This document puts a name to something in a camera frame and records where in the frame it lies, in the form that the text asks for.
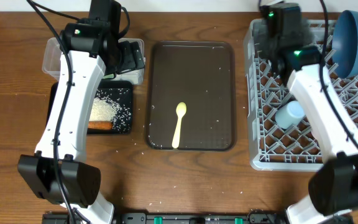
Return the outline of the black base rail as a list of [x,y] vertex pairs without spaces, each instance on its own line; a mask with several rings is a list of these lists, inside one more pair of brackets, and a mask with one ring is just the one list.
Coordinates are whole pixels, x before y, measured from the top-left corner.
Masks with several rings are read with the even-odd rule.
[[[68,215],[63,213],[43,214],[42,224],[68,223]],[[151,215],[146,213],[122,213],[113,216],[112,224],[273,224],[289,223],[282,214],[250,212],[247,215]],[[336,216],[323,223],[354,224],[349,215]]]

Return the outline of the dark blue plate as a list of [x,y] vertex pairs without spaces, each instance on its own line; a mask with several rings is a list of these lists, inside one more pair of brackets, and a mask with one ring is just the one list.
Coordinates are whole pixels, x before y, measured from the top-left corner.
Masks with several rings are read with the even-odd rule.
[[339,78],[358,75],[358,12],[343,11],[334,26],[332,49],[333,62]]

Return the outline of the yellow plastic spoon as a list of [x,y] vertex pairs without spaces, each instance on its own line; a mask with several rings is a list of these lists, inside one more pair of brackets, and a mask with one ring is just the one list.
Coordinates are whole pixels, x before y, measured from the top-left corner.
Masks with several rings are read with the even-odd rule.
[[186,115],[186,110],[187,107],[186,107],[186,103],[184,102],[180,102],[175,110],[177,114],[177,125],[175,127],[175,132],[172,139],[172,148],[174,149],[177,149],[180,144],[181,122],[184,115]]

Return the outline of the clear plastic waste bin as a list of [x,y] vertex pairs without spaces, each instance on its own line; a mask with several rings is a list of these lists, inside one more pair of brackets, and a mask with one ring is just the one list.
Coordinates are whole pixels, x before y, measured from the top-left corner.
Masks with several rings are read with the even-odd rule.
[[[130,43],[137,42],[139,44],[139,52],[142,54],[143,63],[146,63],[146,58],[144,57],[144,41],[142,39],[134,38],[121,38],[118,42],[128,41]],[[54,77],[56,80],[60,78],[60,57],[62,51],[60,50],[59,43],[56,38],[52,37],[48,40],[44,52],[44,60],[42,64],[42,71]],[[103,77],[104,80],[113,80],[113,81],[129,81],[133,85],[140,85],[144,80],[145,69],[134,70],[124,74],[118,74],[115,77],[113,75],[106,75]]]

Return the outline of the dark brown serving tray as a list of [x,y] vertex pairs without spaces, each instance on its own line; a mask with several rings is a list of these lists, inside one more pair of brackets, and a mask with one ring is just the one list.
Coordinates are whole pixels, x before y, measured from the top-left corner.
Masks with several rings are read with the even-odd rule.
[[230,150],[236,143],[234,52],[226,42],[161,41],[151,52],[145,142],[171,150],[177,105],[186,104],[181,151]]

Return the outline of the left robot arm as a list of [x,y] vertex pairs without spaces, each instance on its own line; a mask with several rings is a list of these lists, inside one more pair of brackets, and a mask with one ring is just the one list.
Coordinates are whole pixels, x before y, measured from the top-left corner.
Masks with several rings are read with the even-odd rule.
[[86,163],[86,135],[105,76],[143,73],[144,42],[107,21],[69,23],[56,38],[60,74],[45,131],[17,169],[33,193],[68,210],[67,223],[111,223],[114,205],[100,191],[101,171]]

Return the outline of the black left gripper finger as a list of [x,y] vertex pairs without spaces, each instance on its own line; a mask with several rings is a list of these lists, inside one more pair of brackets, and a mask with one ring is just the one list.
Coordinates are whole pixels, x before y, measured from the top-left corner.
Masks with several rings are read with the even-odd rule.
[[143,55],[140,50],[140,46],[138,42],[131,43],[132,53],[135,61],[136,69],[143,69],[145,67]]
[[133,51],[127,49],[124,52],[123,72],[130,72],[136,69],[136,62]]

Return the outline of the white rice pile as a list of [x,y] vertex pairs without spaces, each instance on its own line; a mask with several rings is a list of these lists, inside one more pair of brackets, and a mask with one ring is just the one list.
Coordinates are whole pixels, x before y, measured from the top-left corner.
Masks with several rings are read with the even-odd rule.
[[88,134],[128,134],[132,129],[132,89],[102,88],[96,91],[89,121],[110,121],[110,130],[88,129]]

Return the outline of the black plastic tray bin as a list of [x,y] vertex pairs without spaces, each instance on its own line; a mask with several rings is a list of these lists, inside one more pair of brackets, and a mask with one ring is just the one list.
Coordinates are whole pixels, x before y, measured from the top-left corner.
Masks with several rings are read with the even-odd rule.
[[110,121],[109,129],[88,128],[87,134],[129,134],[132,128],[133,85],[129,81],[101,80],[90,121]]

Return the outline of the light blue plastic cup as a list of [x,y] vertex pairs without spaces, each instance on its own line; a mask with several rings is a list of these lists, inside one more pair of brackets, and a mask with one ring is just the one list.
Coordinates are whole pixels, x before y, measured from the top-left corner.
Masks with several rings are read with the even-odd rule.
[[276,124],[282,129],[297,126],[305,117],[305,112],[299,102],[291,101],[275,113]]

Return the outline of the orange carrot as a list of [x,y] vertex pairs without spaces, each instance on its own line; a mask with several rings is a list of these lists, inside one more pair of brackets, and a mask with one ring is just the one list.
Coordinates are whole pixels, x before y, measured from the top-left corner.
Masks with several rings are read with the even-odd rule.
[[112,127],[113,124],[110,121],[90,121],[88,123],[88,129],[110,130]]

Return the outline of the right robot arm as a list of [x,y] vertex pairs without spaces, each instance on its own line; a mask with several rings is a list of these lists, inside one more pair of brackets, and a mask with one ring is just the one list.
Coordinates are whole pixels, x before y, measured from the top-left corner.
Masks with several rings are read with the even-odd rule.
[[257,52],[300,104],[323,157],[308,195],[286,210],[288,223],[322,223],[358,209],[358,128],[329,79],[325,47],[312,44],[307,21],[256,19],[244,39],[249,94],[249,132],[260,134]]

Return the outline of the grey dishwasher rack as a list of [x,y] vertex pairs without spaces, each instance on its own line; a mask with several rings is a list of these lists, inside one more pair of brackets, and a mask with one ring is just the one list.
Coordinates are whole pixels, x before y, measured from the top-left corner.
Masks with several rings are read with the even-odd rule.
[[[282,129],[275,122],[279,107],[294,99],[270,65],[261,58],[256,35],[262,21],[255,19],[243,41],[248,90],[247,116],[250,164],[255,170],[315,172],[322,166],[322,155],[307,119]],[[339,65],[333,61],[335,50],[328,48],[326,66],[331,82],[347,112],[358,128],[358,74],[339,78]]]

